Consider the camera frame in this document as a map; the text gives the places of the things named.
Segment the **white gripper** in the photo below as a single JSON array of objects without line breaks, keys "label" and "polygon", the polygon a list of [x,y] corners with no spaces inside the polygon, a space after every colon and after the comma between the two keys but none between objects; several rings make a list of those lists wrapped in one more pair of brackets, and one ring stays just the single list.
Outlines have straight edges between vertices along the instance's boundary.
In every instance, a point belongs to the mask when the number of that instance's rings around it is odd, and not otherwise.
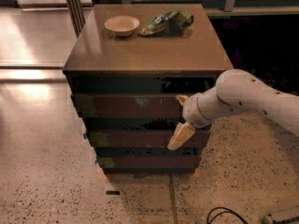
[{"label": "white gripper", "polygon": [[172,135],[167,148],[176,150],[183,146],[194,134],[195,128],[203,128],[211,124],[211,121],[202,114],[198,101],[200,93],[188,97],[187,95],[177,95],[176,99],[183,106],[182,117],[185,123],[179,123]]}]

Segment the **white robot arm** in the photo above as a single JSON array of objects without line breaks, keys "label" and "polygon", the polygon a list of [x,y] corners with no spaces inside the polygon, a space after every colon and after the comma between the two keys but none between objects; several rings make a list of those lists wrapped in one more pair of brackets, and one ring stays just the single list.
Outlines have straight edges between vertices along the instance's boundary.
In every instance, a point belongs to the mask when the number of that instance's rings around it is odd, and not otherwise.
[{"label": "white robot arm", "polygon": [[183,146],[195,130],[210,125],[215,119],[246,110],[257,111],[289,132],[299,135],[299,97],[275,90],[252,74],[231,69],[223,72],[212,89],[192,96],[177,95],[182,105],[184,123],[179,123],[167,148]]}]

